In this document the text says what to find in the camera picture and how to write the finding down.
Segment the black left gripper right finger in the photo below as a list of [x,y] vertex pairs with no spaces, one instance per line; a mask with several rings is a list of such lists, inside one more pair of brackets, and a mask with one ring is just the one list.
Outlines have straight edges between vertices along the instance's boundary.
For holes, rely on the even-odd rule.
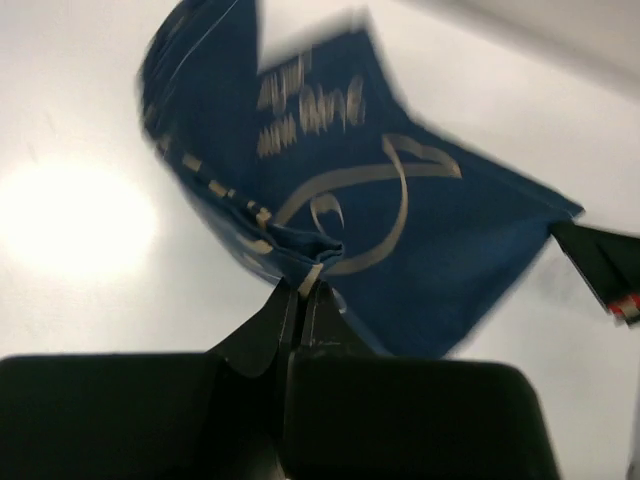
[[556,479],[537,394],[515,367],[378,356],[317,284],[290,350],[292,479]]

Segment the blue fish placemat cloth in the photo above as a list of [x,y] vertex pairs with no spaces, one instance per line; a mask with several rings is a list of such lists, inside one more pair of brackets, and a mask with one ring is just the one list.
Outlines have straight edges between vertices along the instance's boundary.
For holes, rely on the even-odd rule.
[[253,1],[182,1],[142,63],[147,138],[228,251],[301,294],[326,281],[376,352],[440,358],[582,207],[425,128],[365,18],[258,66]]

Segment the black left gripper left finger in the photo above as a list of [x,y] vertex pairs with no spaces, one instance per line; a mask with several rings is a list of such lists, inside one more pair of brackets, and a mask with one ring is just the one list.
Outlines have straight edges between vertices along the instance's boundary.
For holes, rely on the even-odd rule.
[[274,369],[298,297],[198,353],[12,356],[1,363],[5,479],[280,479]]

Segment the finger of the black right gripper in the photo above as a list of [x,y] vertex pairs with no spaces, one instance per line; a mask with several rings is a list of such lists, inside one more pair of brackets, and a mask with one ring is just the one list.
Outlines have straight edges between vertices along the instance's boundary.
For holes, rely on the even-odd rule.
[[618,322],[639,325],[639,238],[557,222],[550,233],[602,307]]

